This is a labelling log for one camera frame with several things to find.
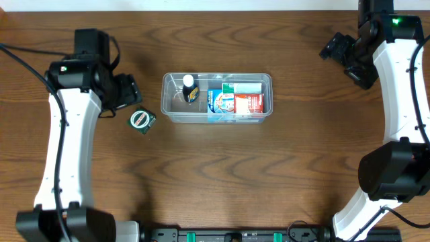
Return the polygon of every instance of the white wall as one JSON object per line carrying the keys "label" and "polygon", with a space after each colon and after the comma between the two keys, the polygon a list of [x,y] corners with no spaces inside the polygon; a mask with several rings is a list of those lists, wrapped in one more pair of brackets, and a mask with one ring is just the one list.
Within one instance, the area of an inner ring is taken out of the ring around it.
{"label": "white wall", "polygon": [[[358,0],[0,0],[5,11],[357,10]],[[396,10],[430,10],[430,0],[394,0]]]}

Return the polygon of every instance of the transparent box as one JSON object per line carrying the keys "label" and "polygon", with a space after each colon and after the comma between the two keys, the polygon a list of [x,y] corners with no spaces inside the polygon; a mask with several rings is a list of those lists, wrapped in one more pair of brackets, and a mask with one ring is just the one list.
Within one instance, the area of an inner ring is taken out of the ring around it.
{"label": "transparent box", "polygon": [[[198,98],[188,103],[182,94],[183,76],[194,77],[200,89]],[[258,114],[209,114],[208,90],[222,89],[223,83],[261,83],[263,113]],[[273,112],[273,90],[268,74],[254,73],[167,73],[163,78],[161,111],[178,123],[261,123]]]}

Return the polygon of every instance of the white bottle cap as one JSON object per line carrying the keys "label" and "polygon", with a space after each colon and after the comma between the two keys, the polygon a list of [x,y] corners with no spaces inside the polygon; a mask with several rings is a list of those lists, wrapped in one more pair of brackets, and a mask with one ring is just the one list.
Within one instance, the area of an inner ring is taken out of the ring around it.
{"label": "white bottle cap", "polygon": [[184,75],[182,80],[186,87],[192,87],[192,85],[194,85],[194,77],[190,74]]}

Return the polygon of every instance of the bottle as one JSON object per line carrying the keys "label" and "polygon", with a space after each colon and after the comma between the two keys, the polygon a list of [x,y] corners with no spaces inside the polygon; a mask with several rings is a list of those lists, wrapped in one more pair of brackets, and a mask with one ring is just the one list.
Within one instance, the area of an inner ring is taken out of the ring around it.
{"label": "bottle", "polygon": [[197,83],[194,81],[194,77],[192,75],[183,76],[183,89],[182,89],[183,98],[187,102],[194,102],[199,96],[199,87]]}

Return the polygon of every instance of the wooden table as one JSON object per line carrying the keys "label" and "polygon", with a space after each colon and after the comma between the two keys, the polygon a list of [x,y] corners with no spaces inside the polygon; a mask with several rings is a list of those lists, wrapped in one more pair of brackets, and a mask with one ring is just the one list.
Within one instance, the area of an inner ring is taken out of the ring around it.
{"label": "wooden table", "polygon": [[[429,33],[430,13],[413,14]],[[0,41],[71,52],[75,29],[98,28],[120,43],[116,73],[135,76],[157,121],[146,136],[126,124],[133,108],[98,121],[96,208],[147,225],[286,228],[327,224],[358,188],[360,159],[382,144],[379,82],[361,90],[318,56],[335,32],[355,36],[356,25],[354,11],[7,13]],[[41,73],[59,60],[17,54]],[[42,179],[48,93],[4,54],[0,67],[0,241],[21,241],[15,216],[32,209]],[[258,125],[174,124],[160,111],[168,72],[269,73],[274,112]],[[397,211],[427,223],[429,202],[415,198]],[[391,214],[378,225],[400,228],[405,241],[430,240]]]}

